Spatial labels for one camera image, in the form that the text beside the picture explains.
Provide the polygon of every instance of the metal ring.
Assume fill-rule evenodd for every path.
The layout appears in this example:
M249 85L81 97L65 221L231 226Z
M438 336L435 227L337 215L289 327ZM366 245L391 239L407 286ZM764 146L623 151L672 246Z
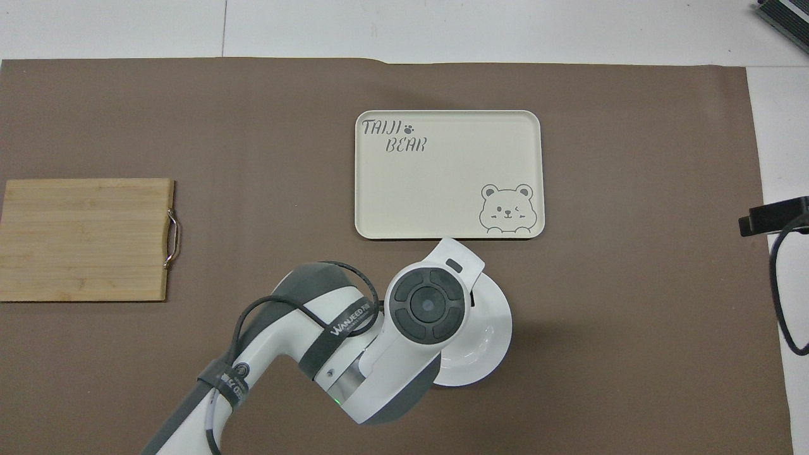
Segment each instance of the metal ring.
M166 270L168 270L168 267L171 265L172 261L174 261L177 258L177 255L180 254L180 234L182 231L180 227L180 222L177 221L177 218L175 217L174 209L168 209L167 213L169 221L171 223L174 223L174 245L172 252L168 254L168 257L166 257L166 261L163 262L163 268Z

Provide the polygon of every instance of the bamboo board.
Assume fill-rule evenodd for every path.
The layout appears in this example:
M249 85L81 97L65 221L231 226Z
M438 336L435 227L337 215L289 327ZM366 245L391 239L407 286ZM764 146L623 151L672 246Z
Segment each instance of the bamboo board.
M165 300L170 179L9 180L0 301Z

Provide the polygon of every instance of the bear face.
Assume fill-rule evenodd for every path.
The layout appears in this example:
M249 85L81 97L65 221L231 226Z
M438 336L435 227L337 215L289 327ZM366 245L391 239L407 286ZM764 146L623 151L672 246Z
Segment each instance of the bear face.
M530 232L536 224L536 212L531 204L533 194L533 189L525 184L515 189L484 186L480 220L486 232Z

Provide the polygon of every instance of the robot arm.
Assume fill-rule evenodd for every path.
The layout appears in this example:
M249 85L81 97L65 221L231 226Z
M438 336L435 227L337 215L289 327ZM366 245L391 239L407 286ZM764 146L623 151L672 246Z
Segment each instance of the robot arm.
M225 354L201 374L142 454L216 455L225 422L278 355L293 358L357 423L398 419L433 384L441 350L468 319L470 291L483 266L457 241L442 240L424 261L392 280L384 318L371 317L377 303L339 266L298 267L273 296L304 310L282 301L265 304L239 336L232 363Z

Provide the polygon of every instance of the circular button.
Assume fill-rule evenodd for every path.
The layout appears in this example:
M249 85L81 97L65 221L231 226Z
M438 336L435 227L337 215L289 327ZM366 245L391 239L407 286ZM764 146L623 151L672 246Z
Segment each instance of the circular button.
M434 287L419 288L410 298L410 310L421 322L436 322L444 315L447 302L441 291Z

